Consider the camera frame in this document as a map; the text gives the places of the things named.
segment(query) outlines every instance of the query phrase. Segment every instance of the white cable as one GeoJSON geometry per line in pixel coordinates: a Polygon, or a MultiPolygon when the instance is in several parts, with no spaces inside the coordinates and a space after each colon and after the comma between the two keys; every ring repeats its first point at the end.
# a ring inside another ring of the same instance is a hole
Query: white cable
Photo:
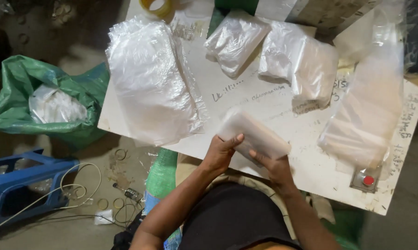
{"type": "Polygon", "coordinates": [[[98,183],[98,186],[96,187],[96,189],[95,189],[95,191],[93,191],[93,193],[90,195],[90,197],[89,198],[87,198],[87,199],[85,199],[85,201],[84,202],[82,202],[81,204],[79,204],[79,205],[76,205],[76,206],[65,206],[65,207],[60,207],[60,208],[56,208],[56,209],[54,209],[54,210],[57,210],[57,209],[67,209],[67,208],[74,208],[74,207],[79,207],[79,206],[82,206],[85,202],[87,202],[95,193],[96,193],[96,191],[98,190],[98,188],[99,188],[99,186],[101,185],[101,181],[102,181],[102,175],[101,175],[101,171],[99,170],[99,168],[98,168],[98,166],[96,166],[95,164],[93,164],[93,163],[79,163],[79,164],[77,164],[77,165],[75,165],[75,166],[73,166],[72,168],[70,168],[69,170],[67,170],[67,172],[65,172],[65,174],[62,176],[62,178],[61,178],[61,183],[60,183],[60,186],[58,187],[58,188],[56,188],[56,189],[54,189],[53,191],[50,191],[49,193],[47,193],[46,195],[44,195],[44,196],[42,196],[42,197],[40,197],[39,199],[37,199],[35,202],[33,202],[33,203],[31,203],[30,205],[28,205],[26,208],[24,208],[24,209],[22,209],[21,211],[19,211],[18,213],[16,213],[15,215],[13,215],[12,217],[10,217],[10,218],[8,218],[6,221],[4,221],[4,222],[2,222],[1,224],[0,224],[0,226],[2,226],[3,224],[5,224],[7,221],[9,221],[9,220],[11,220],[12,218],[14,218],[14,217],[16,217],[16,216],[18,216],[20,213],[22,213],[23,211],[25,211],[27,208],[29,208],[29,207],[31,207],[31,206],[33,206],[36,202],[38,202],[38,201],[40,201],[40,200],[42,200],[45,196],[48,196],[49,194],[51,194],[51,193],[53,193],[53,192],[55,192],[56,190],[58,190],[58,189],[60,189],[61,191],[62,191],[62,193],[64,193],[64,187],[68,187],[68,186],[77,186],[77,188],[83,188],[84,189],[84,194],[82,194],[81,196],[78,196],[77,198],[78,199],[80,199],[80,198],[82,198],[82,197],[84,197],[85,196],[85,194],[87,193],[87,189],[83,186],[83,185],[79,185],[79,184],[68,184],[68,185],[62,185],[62,181],[64,180],[64,177],[68,174],[68,172],[70,172],[70,170],[72,170],[73,168],[75,168],[75,167],[78,167],[78,166],[80,166],[80,165],[85,165],[85,166],[87,166],[87,165],[93,165],[93,166],[95,166],[96,167],[96,169],[98,170],[98,173],[99,173],[99,183],[98,183]]]}

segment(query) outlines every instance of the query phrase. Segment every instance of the blue plastic stool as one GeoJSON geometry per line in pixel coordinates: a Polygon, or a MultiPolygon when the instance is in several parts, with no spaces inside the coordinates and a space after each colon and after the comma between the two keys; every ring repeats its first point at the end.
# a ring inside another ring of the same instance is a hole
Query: blue plastic stool
{"type": "MultiPolygon", "coordinates": [[[[55,159],[43,156],[43,151],[43,149],[35,149],[0,159],[0,166],[8,166],[5,173],[0,174],[0,223],[30,205],[36,198],[42,196],[41,194],[25,190],[28,185],[52,178],[53,182],[50,188],[50,191],[52,191],[60,186],[61,178],[67,170],[79,164],[79,161],[74,159],[55,159]],[[35,161],[38,165],[14,171],[16,162],[23,158],[35,161]]],[[[72,169],[69,173],[78,171],[78,168],[72,169]]],[[[68,199],[61,194],[61,190],[56,190],[34,206],[9,220],[6,225],[66,206],[67,203],[68,199]]]]}

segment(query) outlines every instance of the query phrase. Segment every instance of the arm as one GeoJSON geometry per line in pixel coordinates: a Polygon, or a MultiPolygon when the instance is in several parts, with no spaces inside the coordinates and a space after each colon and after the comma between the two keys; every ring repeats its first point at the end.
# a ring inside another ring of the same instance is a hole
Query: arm
{"type": "Polygon", "coordinates": [[[269,179],[283,199],[297,239],[306,250],[334,250],[340,246],[334,236],[326,230],[314,210],[303,199],[294,184],[288,156],[272,160],[251,150],[250,155],[269,172],[269,179]]]}
{"type": "Polygon", "coordinates": [[[136,230],[130,250],[156,250],[186,219],[209,184],[224,173],[245,137],[240,134],[229,141],[212,139],[203,162],[181,184],[159,202],[136,230]]]}

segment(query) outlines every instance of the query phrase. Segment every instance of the person's right hand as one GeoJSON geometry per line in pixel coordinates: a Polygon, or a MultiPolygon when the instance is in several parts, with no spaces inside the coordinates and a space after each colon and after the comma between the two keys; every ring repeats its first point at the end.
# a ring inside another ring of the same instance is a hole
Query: person's right hand
{"type": "Polygon", "coordinates": [[[280,159],[273,160],[254,150],[250,150],[249,154],[254,160],[261,163],[261,165],[268,170],[269,179],[278,188],[295,187],[287,155],[280,159]]]}

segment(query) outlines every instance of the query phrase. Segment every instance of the red button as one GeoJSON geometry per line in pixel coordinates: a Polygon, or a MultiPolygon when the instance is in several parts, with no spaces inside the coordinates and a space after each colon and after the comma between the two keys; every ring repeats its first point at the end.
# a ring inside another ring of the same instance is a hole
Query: red button
{"type": "Polygon", "coordinates": [[[365,178],[363,178],[363,184],[367,185],[367,186],[371,186],[374,183],[374,178],[372,176],[365,176],[365,178]]]}

